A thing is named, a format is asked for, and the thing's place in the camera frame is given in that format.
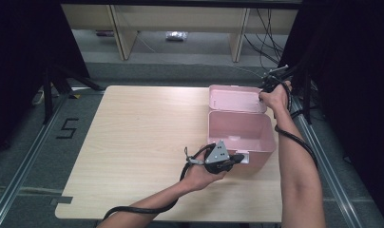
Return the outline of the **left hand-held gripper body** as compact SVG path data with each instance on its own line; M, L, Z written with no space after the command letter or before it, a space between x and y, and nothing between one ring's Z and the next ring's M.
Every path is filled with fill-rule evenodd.
M199 164L203 165L208 172L219 174L221 171L226 171L228 163L236 163L232 160L233 155L228 153L223 140L203 146L193 156L189 156L187 148L185 148L184 154L186 156L186 164L183 168L184 173L186 173L187 168L191 164Z

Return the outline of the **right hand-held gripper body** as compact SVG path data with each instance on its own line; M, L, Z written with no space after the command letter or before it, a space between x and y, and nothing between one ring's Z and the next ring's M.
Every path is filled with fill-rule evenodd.
M270 69L262 77L261 89L264 92L272 92L279 84L285 81L287 77L287 65Z

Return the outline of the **pink storage box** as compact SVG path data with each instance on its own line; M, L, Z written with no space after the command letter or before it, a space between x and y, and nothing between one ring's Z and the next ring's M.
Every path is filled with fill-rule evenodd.
M277 149L260 88L238 85L209 87L209 143L223 141L230 154L242 154L245 166L260 168Z

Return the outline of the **person's right hand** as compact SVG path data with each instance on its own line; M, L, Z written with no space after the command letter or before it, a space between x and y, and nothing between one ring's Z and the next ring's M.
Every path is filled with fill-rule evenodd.
M289 92L292 89L291 82L285 81L278 85L272 92L261 92L259 99L273 111L287 110L289 106Z

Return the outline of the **person's left hand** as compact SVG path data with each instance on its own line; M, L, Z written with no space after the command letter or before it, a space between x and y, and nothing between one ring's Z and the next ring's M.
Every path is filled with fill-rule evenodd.
M182 188L187 193L200 191L211 183L222 180L226 174L226 171L212 174L203 165L191 164L182 179Z

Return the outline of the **black curtain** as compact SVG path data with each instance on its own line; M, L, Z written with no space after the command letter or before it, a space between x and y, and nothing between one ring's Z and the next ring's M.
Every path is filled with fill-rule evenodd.
M384 0L301 0L282 56L323 111L384 218Z
M0 0L0 148L53 67L88 71L59 0Z

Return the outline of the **silver foil packet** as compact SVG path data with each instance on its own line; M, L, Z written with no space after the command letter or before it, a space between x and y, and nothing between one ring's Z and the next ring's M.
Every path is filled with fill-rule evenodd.
M165 34L167 41L180 41L183 42L187 39L187 32L184 31L168 31Z

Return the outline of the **beige wooden desk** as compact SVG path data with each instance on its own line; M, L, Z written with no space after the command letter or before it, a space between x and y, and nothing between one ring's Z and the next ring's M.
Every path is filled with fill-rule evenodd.
M232 9L64 4L72 29L112 30L120 58L129 58L140 31L226 33L233 62L240 60L246 33L287 35L298 12L295 9Z

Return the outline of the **grey tape piece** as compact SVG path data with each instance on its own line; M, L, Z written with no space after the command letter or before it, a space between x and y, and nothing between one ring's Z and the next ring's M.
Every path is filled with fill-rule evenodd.
M56 197L56 198L52 198L49 204L56 206L59 203L71 204L71 202L72 202L72 197Z

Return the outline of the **metal floor rail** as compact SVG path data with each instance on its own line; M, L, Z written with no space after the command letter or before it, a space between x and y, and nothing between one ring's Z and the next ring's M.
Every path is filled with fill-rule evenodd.
M9 185L3 191L0 197L0 226L3 223L8 211L10 210L16 196L18 195L20 188L27 178L29 171L35 163L42 146L44 145L51 128L54 126L56 119L68 99L68 95L61 95L52 108L52 114L49 119L40 128L34 142L32 143L26 156L23 158L20 166L14 173Z
M364 228L363 223L355 210L355 207L351 203L348 194L343 188L340 180L338 179L336 172L327 158L327 155L317 137L312 125L308 123L310 118L306 118L303 114L298 115L298 121L304 131L304 136L307 138L309 144L314 150L314 154L318 161L318 168L320 169L324 179L328 183L328 186L334 196L337 206L343 216L348 228Z

